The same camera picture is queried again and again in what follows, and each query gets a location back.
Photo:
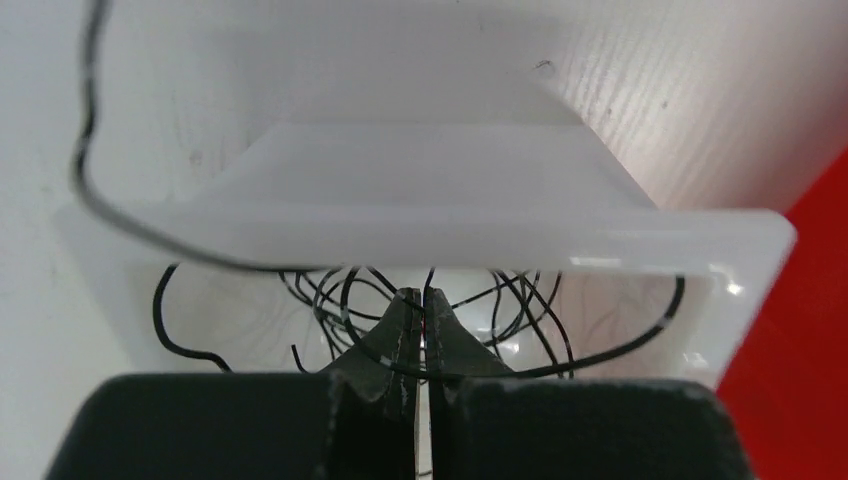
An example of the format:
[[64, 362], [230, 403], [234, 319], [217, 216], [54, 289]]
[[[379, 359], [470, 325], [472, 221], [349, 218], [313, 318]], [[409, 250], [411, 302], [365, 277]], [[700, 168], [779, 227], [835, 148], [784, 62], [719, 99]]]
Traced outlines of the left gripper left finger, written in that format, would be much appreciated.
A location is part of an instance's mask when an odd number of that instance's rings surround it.
[[[401, 365], [419, 366], [421, 293], [398, 290], [364, 345]], [[328, 479], [415, 479], [419, 385], [370, 360], [357, 346], [331, 363]]]

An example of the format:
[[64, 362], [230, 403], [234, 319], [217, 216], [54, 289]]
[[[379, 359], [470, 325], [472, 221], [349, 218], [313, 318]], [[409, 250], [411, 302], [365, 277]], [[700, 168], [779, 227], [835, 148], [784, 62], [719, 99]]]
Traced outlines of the red bin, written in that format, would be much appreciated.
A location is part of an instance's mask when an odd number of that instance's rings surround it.
[[762, 479], [847, 476], [847, 157], [787, 214], [798, 239], [718, 394]]

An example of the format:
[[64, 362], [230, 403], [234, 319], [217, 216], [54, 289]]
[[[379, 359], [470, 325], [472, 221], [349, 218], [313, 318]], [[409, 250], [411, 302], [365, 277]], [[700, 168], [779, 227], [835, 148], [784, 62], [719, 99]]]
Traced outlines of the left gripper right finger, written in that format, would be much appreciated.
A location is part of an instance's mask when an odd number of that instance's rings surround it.
[[443, 377], [429, 382], [433, 477], [459, 479], [468, 463], [461, 395], [465, 379], [512, 369], [460, 323], [442, 290], [425, 288], [423, 307], [426, 370]]

